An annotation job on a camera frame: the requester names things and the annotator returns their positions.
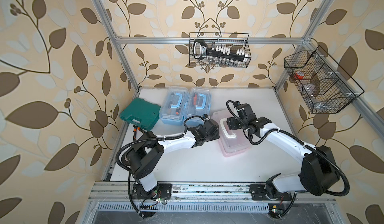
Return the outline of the blue toolbox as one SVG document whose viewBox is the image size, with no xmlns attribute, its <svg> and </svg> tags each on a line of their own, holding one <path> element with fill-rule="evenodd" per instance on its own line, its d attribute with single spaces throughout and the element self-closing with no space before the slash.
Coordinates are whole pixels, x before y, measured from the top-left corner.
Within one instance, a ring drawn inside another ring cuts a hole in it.
<svg viewBox="0 0 384 224">
<path fill-rule="evenodd" d="M 193 104 L 193 98 L 195 93 L 199 94 L 199 102 L 197 106 L 194 106 Z M 211 109 L 211 97 L 212 97 L 211 92 L 208 89 L 198 88 L 198 87 L 193 87 L 191 89 L 189 94 L 189 100 L 187 102 L 186 112 L 184 114 L 184 121 L 188 127 L 198 126 L 204 123 L 204 121 L 199 117 L 189 119 L 188 121 L 186 120 L 189 117 L 195 116 L 195 115 L 196 116 L 203 116 L 204 114 L 209 115 L 210 109 Z"/>
<path fill-rule="evenodd" d="M 187 102 L 189 100 L 189 91 L 185 87 L 170 87 L 166 98 L 160 108 L 159 117 L 164 124 L 180 126 L 184 121 Z"/>
</svg>

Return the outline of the pink toolbox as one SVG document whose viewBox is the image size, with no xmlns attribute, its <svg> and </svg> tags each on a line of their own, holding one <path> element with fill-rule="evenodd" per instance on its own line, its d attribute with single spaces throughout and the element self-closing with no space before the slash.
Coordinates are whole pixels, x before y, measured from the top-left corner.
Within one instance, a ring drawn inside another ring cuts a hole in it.
<svg viewBox="0 0 384 224">
<path fill-rule="evenodd" d="M 212 119 L 219 125 L 220 139 L 218 142 L 225 157 L 243 153 L 251 147 L 241 129 L 229 129 L 227 119 L 230 117 L 232 115 L 228 110 L 221 110 L 212 114 Z"/>
</svg>

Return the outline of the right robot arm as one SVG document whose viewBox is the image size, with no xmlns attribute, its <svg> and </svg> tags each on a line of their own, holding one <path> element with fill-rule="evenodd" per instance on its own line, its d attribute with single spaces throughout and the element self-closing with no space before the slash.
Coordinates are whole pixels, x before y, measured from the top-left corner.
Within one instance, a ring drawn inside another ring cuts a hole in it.
<svg viewBox="0 0 384 224">
<path fill-rule="evenodd" d="M 228 100 L 226 107 L 231 114 L 227 125 L 231 130 L 241 129 L 245 138 L 253 146 L 267 140 L 279 147 L 300 165 L 298 173 L 290 175 L 276 174 L 265 184 L 266 197 L 275 199 L 277 194 L 293 192 L 293 197 L 284 211 L 269 212 L 272 219 L 284 218 L 293 207 L 298 193 L 310 193 L 314 196 L 323 194 L 345 197 L 350 193 L 350 182 L 337 166 L 331 149 L 325 145 L 317 147 L 302 141 L 285 131 L 265 117 L 256 117 L 249 104 Z"/>
</svg>

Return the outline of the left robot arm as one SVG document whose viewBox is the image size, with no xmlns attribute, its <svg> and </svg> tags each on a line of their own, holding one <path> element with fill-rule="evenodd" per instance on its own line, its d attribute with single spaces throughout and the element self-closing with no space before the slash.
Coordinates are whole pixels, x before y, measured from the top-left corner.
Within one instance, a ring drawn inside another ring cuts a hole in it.
<svg viewBox="0 0 384 224">
<path fill-rule="evenodd" d="M 184 131 L 179 134 L 160 136 L 147 131 L 139 139 L 122 146 L 116 153 L 116 164 L 129 173 L 128 198 L 130 204 L 142 219 L 145 219 L 147 215 L 134 203 L 131 178 L 134 178 L 135 183 L 146 193 L 145 201 L 157 201 L 161 198 L 161 194 L 153 171 L 161 157 L 173 151 L 200 147 L 206 142 L 220 138 L 219 125 L 208 115 L 195 115 L 191 118 L 199 118 L 203 124 L 188 127 L 187 121 L 190 120 L 188 118 L 183 123 Z"/>
</svg>

